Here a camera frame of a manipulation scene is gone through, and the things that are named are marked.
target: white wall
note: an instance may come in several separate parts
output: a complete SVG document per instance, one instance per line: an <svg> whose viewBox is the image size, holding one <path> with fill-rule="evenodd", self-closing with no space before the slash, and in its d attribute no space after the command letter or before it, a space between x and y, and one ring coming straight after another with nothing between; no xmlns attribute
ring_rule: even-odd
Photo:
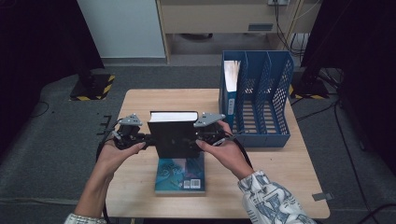
<svg viewBox="0 0 396 224"><path fill-rule="evenodd" d="M165 58L155 0L78 0L102 58Z"/></svg>

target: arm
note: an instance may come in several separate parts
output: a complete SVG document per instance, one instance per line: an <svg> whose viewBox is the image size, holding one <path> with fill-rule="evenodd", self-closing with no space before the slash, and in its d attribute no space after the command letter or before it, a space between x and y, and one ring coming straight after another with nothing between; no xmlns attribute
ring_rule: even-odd
<svg viewBox="0 0 396 224"><path fill-rule="evenodd" d="M126 159L137 154L144 145L144 143L140 143L127 149L119 150L115 147L112 140L106 142L82 191L74 214L69 215L65 223L78 223L77 219L90 220L92 223L105 223L100 222L99 218L102 215L108 186L113 179L114 173Z"/></svg>
<svg viewBox="0 0 396 224"><path fill-rule="evenodd" d="M218 121L226 133L230 126ZM219 147L197 140L197 145L229 169L238 179L244 192L243 205L253 223L315 223L306 216L300 204L284 187L271 182L263 171L254 172L242 155L238 145L225 141Z"/></svg>

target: black curtain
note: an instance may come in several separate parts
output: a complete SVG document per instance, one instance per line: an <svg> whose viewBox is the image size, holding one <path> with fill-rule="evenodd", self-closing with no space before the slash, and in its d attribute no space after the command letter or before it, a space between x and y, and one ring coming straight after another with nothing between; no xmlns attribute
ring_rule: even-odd
<svg viewBox="0 0 396 224"><path fill-rule="evenodd" d="M396 174L396 1L324 0L302 66L307 86L321 67L344 71L338 92L364 148Z"/></svg>
<svg viewBox="0 0 396 224"><path fill-rule="evenodd" d="M104 67L77 1L0 0L0 155L29 119L41 89L81 66Z"/></svg>

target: hazard tape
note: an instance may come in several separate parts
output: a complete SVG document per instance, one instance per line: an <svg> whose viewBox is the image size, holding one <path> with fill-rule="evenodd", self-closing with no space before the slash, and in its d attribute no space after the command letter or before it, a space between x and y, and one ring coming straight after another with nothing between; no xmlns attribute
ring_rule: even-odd
<svg viewBox="0 0 396 224"><path fill-rule="evenodd" d="M290 85L289 87L289 95L291 99L301 99L301 98L307 98L307 99L327 99L329 98L328 94L300 94L296 93L294 91L294 88Z"/></svg>
<svg viewBox="0 0 396 224"><path fill-rule="evenodd" d="M103 100L107 97L108 92L111 89L111 85L113 85L113 80L116 76L111 75L108 78L107 84L105 88L103 89L102 95L97 95L97 96L77 96L77 97L70 97L71 101L90 101L90 100Z"/></svg>

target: sleeve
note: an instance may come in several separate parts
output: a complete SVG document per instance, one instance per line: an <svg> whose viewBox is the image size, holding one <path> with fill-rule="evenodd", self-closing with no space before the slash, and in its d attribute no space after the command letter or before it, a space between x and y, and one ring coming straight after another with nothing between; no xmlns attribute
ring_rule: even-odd
<svg viewBox="0 0 396 224"><path fill-rule="evenodd" d="M64 224L106 224L106 221L100 218L77 216L72 213Z"/></svg>
<svg viewBox="0 0 396 224"><path fill-rule="evenodd" d="M256 223L316 223L284 187L271 182L263 171L238 182L244 192L243 205L250 220Z"/></svg>

